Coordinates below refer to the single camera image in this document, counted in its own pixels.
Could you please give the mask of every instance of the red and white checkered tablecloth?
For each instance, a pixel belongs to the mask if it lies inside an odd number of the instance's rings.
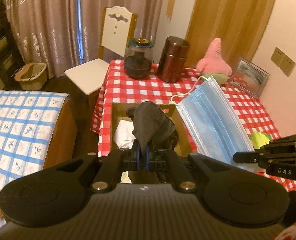
[[[99,133],[99,156],[106,156],[109,153],[110,117],[113,102],[141,103],[150,100],[156,104],[172,104],[170,101],[171,96],[178,93],[187,93],[199,77],[195,69],[186,68],[183,70],[178,83],[168,84],[157,78],[156,68],[157,66],[153,65],[150,75],[145,80],[139,81],[131,79],[125,74],[122,60],[110,63],[92,117],[91,130]],[[258,131],[270,134],[273,139],[280,137],[278,130],[259,100],[249,97],[229,84],[223,85],[222,90],[236,111],[248,135]],[[177,103],[182,99],[183,97],[175,98]],[[188,137],[192,150],[197,152],[197,147],[189,133]],[[287,191],[295,190],[295,183],[292,180],[263,173],[262,175],[276,180]]]

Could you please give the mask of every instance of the stuffed animal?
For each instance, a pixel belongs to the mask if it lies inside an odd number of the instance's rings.
[[[197,64],[197,72],[206,78],[213,76],[219,85],[227,82],[232,69],[221,56],[220,38],[215,38],[210,43],[206,55]]]

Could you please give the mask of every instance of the blue face mask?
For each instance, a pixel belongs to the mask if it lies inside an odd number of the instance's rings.
[[[182,100],[177,109],[201,154],[251,172],[259,170],[255,164],[237,165],[232,160],[236,152],[254,149],[238,116],[213,77]]]

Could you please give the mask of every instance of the power outlet panel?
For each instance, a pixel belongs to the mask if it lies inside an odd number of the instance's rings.
[[[272,54],[271,60],[274,62],[277,66],[280,66],[283,58],[284,58],[284,53],[281,49],[275,48],[275,51]]]
[[[287,76],[290,76],[295,66],[296,64],[294,63],[294,61],[291,58],[289,58],[287,55],[285,55],[281,61],[280,69]]]

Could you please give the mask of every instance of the photo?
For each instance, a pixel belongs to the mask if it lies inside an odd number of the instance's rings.
[[[268,77],[269,74],[267,72],[252,62],[240,58],[237,70],[230,79],[230,83],[247,92],[250,96],[259,98]]]

